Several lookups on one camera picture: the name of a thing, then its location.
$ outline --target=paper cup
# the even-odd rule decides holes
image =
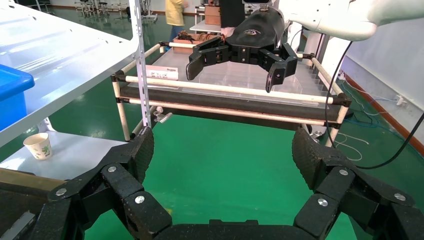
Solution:
[[[28,148],[28,150],[36,159],[44,160],[50,158],[53,155],[49,134],[45,132],[37,133],[27,137],[23,141],[23,145]]]

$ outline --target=silver bolt head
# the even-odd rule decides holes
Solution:
[[[56,191],[56,196],[62,196],[66,193],[66,188],[61,188],[59,190]]]
[[[156,111],[158,111],[159,113],[163,113],[164,112],[164,108],[161,106],[157,106],[156,107]]]
[[[343,170],[343,169],[340,169],[338,172],[339,172],[341,175],[345,175],[345,176],[349,175],[348,171]]]
[[[327,207],[329,205],[329,202],[323,198],[318,199],[318,204],[323,206],[323,207]]]
[[[109,167],[109,168],[107,169],[107,171],[108,171],[109,173],[115,172],[116,170],[117,170],[117,167],[116,167],[116,166],[111,166],[111,167]]]
[[[397,198],[398,200],[401,200],[401,201],[405,201],[407,199],[404,195],[402,195],[400,193],[395,193],[394,197]]]
[[[136,204],[141,204],[142,202],[145,201],[145,197],[144,196],[138,196],[138,197],[135,198],[134,201],[135,201]]]

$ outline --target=white label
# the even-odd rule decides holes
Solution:
[[[167,66],[146,66],[148,78],[178,80],[178,68]]]

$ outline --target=green floor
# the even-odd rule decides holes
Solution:
[[[52,11],[61,18],[110,34],[126,39],[132,36],[131,24],[117,13],[105,20],[83,18],[75,10]],[[188,29],[194,18],[186,17],[185,23]],[[165,16],[160,15],[155,24],[145,24],[143,31],[149,48],[158,41],[167,41],[171,28],[166,25]],[[357,93],[355,97],[366,103]],[[360,110],[357,103],[351,108]],[[141,118],[140,106],[127,104],[125,112],[129,128],[133,129]],[[362,113],[357,113],[357,117],[369,121]],[[50,120],[60,132],[124,140],[110,79],[51,115]],[[36,129],[29,129],[0,148],[0,160],[21,148],[23,139],[35,132]],[[312,194],[292,160],[292,131],[174,115],[165,124],[157,125],[153,132],[155,153],[144,186],[171,210],[174,224],[256,219],[260,224],[291,225]],[[363,159],[355,163],[362,166],[384,162],[402,144],[401,139],[381,128],[345,123],[340,132],[369,142],[352,138],[345,142],[361,152]],[[336,140],[343,141],[344,137],[340,135]],[[348,157],[359,158],[356,151],[345,146],[339,148]],[[420,185],[424,178],[423,162],[407,147],[395,162],[367,173],[406,191],[424,209]],[[357,237],[370,239],[356,226],[352,227],[349,218],[342,214],[328,239]],[[86,239],[131,239],[131,236],[110,211],[86,231]]]

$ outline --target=perforated metal post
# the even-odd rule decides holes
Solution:
[[[137,65],[137,77],[138,77],[138,88],[140,92],[141,101],[141,117],[143,125],[152,127],[149,112],[149,90],[147,86],[147,75],[146,75],[146,59],[145,59],[145,45],[143,41],[143,26],[141,14],[141,5],[139,0],[130,1],[131,7],[131,24],[133,37],[138,38],[138,49],[135,52],[135,60]]]

